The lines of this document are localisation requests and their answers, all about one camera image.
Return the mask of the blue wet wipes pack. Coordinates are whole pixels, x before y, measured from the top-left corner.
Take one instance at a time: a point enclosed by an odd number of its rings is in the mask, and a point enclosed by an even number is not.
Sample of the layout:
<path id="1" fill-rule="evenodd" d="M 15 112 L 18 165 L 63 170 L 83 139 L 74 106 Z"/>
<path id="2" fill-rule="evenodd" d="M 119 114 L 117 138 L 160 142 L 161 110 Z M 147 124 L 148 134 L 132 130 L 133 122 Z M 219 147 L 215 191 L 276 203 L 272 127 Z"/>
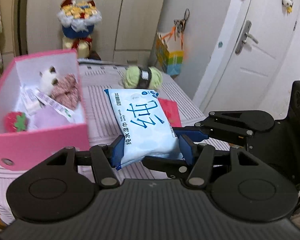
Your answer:
<path id="1" fill-rule="evenodd" d="M 179 140 L 160 102 L 149 89 L 106 89 L 124 138 L 124 154 L 117 170 L 142 161 L 145 156 L 181 159 Z"/>

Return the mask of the pink storage box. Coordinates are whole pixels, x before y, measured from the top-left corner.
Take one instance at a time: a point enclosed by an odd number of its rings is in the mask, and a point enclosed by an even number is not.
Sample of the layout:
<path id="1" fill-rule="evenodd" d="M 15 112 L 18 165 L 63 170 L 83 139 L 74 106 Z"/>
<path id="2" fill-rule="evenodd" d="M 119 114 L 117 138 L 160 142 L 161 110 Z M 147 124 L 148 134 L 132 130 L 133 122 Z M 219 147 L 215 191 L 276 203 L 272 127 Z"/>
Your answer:
<path id="1" fill-rule="evenodd" d="M 80 81 L 73 50 L 16 57 L 0 78 L 0 165 L 8 170 L 29 170 L 65 147 L 89 149 L 84 101 L 71 110 L 39 89 L 50 67 L 59 80 Z"/>

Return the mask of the white brown plush toy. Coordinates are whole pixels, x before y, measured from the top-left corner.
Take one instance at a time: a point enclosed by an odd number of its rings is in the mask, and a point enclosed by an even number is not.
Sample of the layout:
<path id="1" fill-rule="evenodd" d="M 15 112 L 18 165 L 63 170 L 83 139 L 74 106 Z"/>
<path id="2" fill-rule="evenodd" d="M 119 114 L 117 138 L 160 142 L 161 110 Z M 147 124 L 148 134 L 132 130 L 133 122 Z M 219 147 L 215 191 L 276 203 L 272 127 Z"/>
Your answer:
<path id="1" fill-rule="evenodd" d="M 40 75 L 40 84 L 39 90 L 50 96 L 53 88 L 58 83 L 58 74 L 54 66 L 51 66 L 49 69 L 46 69 L 39 73 Z"/>

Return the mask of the red envelope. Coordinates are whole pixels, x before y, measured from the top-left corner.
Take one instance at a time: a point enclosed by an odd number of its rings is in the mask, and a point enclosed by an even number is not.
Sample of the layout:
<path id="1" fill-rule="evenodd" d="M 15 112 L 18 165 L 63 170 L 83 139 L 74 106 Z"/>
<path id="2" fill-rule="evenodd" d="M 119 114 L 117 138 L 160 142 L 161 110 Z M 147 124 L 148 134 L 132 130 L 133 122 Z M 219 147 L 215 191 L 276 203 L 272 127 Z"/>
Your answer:
<path id="1" fill-rule="evenodd" d="M 159 98 L 160 105 L 172 127 L 182 127 L 178 105 L 175 101 Z"/>

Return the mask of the white tissue pack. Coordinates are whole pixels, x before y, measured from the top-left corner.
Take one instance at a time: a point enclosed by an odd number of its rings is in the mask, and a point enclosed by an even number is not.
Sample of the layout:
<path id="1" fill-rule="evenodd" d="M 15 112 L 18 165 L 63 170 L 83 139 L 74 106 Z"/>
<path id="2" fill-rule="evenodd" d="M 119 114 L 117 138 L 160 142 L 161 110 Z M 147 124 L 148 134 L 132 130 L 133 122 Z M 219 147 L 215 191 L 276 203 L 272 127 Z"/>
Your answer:
<path id="1" fill-rule="evenodd" d="M 20 89 L 20 94 L 25 110 L 29 116 L 35 115 L 42 109 L 43 104 L 38 100 L 32 88 L 23 86 Z"/>

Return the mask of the items hanging on wall hook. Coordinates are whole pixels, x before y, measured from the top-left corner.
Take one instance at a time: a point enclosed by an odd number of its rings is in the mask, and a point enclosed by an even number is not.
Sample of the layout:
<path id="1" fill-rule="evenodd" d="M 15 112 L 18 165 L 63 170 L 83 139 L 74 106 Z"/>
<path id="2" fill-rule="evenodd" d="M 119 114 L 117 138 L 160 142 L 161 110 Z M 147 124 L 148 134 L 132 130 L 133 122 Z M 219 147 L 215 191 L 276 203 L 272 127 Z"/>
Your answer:
<path id="1" fill-rule="evenodd" d="M 178 34 L 182 34 L 184 32 L 189 16 L 190 10 L 189 8 L 186 8 L 183 18 L 181 20 L 174 20 L 175 31 Z"/>

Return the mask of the flower bouquet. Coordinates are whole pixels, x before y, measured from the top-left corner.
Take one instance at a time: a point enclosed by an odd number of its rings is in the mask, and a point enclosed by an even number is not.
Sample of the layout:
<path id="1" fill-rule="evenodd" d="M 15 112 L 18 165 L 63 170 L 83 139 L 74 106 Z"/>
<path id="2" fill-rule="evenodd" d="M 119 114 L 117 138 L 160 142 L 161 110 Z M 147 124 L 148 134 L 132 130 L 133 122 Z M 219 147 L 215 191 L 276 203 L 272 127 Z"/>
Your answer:
<path id="1" fill-rule="evenodd" d="M 57 18 L 62 26 L 62 48 L 75 50 L 77 57 L 88 58 L 92 47 L 95 25 L 102 21 L 94 0 L 76 2 L 64 0 Z"/>

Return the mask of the pink floral cloth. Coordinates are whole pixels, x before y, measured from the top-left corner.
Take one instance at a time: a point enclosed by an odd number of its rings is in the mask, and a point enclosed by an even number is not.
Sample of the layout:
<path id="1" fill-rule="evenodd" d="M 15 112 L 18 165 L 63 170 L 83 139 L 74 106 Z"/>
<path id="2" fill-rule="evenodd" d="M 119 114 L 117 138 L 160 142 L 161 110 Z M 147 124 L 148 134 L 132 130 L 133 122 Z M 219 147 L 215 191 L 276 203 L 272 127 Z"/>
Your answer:
<path id="1" fill-rule="evenodd" d="M 67 74 L 59 80 L 51 92 L 51 98 L 74 111 L 81 99 L 75 75 Z"/>

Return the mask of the small plush duck toy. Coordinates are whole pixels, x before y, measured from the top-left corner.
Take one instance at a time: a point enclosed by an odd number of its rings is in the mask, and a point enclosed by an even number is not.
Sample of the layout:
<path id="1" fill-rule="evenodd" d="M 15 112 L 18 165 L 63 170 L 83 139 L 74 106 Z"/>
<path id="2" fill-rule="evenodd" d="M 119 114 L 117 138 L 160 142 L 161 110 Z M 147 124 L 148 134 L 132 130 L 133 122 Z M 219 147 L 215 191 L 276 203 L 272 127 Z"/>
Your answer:
<path id="1" fill-rule="evenodd" d="M 282 5 L 286 8 L 287 14 L 290 14 L 293 11 L 292 0 L 282 0 Z"/>

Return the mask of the colourful paper gift bag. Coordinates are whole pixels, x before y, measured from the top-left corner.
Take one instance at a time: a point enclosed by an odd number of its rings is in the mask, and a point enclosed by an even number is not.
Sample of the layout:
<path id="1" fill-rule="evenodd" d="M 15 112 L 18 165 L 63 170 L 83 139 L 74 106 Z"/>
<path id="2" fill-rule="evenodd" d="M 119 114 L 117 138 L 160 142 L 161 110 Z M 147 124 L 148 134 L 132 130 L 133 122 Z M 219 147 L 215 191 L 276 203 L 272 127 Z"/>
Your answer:
<path id="1" fill-rule="evenodd" d="M 169 33 L 157 32 L 155 54 L 167 75 L 179 75 L 184 58 L 183 34 L 178 34 L 175 27 Z"/>

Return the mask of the green yarn ball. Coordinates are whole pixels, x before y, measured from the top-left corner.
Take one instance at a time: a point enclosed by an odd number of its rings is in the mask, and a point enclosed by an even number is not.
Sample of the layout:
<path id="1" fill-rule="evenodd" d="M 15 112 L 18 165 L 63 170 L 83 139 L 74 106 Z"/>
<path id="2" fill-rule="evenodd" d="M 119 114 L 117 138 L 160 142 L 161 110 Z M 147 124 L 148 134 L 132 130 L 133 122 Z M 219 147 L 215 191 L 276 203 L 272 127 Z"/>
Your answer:
<path id="1" fill-rule="evenodd" d="M 162 74 L 155 67 L 129 66 L 122 78 L 122 84 L 127 89 L 158 90 L 162 84 Z"/>

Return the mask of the beige wardrobe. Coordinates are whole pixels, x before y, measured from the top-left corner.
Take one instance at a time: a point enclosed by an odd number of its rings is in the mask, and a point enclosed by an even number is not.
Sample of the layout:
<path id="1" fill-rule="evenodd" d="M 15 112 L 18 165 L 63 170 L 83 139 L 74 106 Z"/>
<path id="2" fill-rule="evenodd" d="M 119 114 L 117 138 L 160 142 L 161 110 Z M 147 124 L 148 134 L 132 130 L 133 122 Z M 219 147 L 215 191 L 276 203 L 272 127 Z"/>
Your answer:
<path id="1" fill-rule="evenodd" d="M 0 0 L 4 63 L 84 42 L 102 60 L 144 65 L 164 0 Z"/>

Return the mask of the purple white tube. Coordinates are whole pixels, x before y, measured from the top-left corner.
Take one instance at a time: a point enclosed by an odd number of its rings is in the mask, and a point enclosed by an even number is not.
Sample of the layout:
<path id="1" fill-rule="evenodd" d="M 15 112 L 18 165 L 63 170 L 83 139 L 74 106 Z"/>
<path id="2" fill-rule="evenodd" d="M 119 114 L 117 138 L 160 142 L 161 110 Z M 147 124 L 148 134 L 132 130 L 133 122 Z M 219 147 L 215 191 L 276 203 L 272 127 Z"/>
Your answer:
<path id="1" fill-rule="evenodd" d="M 50 106 L 52 107 L 58 114 L 71 119 L 73 116 L 73 111 L 68 109 L 67 107 L 61 105 L 60 103 L 58 103 L 57 101 L 53 100 L 52 98 L 50 98 L 49 96 L 47 96 L 46 94 L 44 94 L 43 92 L 35 89 L 34 90 L 34 95 L 36 96 L 36 98 L 45 106 Z"/>

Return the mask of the red strawberry felt toy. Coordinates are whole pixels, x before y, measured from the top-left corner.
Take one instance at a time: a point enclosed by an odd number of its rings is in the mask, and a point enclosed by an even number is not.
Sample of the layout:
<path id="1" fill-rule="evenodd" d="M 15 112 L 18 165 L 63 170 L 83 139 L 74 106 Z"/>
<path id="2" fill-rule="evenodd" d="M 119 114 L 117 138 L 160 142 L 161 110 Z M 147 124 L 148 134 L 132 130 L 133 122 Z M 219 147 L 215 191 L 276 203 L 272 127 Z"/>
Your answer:
<path id="1" fill-rule="evenodd" d="M 24 112 L 10 112 L 4 117 L 5 131 L 8 133 L 27 130 L 28 118 Z"/>

